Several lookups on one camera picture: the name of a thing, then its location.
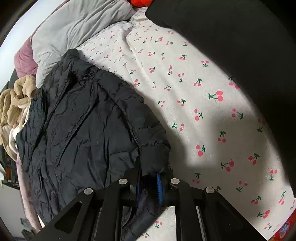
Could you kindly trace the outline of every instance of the red object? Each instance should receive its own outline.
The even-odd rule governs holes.
[[[152,0],[131,0],[133,7],[148,7],[150,6]]]
[[[286,238],[287,233],[295,225],[296,221],[296,210],[291,214],[288,220],[283,224],[283,226],[276,232],[274,236],[270,238],[269,241],[283,241]]]

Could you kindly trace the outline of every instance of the wall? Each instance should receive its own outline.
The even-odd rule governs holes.
[[[14,70],[14,54],[23,45],[35,28],[63,0],[38,0],[15,24],[0,47],[0,89],[9,81]],[[25,217],[20,192],[4,186],[0,187],[0,216],[8,230],[15,237],[22,237],[20,218]]]
[[[0,47],[0,89],[14,70],[13,57],[36,27],[64,0],[38,0],[14,25]]]

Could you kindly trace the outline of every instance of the black fabric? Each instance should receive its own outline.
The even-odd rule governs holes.
[[[296,46],[278,18],[257,0],[154,0],[146,16],[238,81],[269,124],[296,196]]]
[[[153,180],[167,167],[170,150],[143,98],[116,75],[79,59],[76,49],[46,77],[16,141],[45,223],[84,188],[105,188],[122,178],[138,156],[143,176]],[[135,240],[157,217],[157,196],[149,193],[143,189],[123,240]]]

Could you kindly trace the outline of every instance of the bed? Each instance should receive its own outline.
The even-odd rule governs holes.
[[[153,24],[147,8],[77,47],[80,58],[128,82],[166,129],[174,175],[214,187],[266,239],[295,210],[275,140],[232,76],[177,32]],[[176,240],[173,207],[139,240]]]

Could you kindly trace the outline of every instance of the beige fleece blanket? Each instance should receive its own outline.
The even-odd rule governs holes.
[[[13,89],[6,89],[0,95],[0,145],[16,161],[16,154],[9,147],[7,131],[16,128],[22,121],[24,109],[37,93],[33,75],[26,75],[15,81]]]

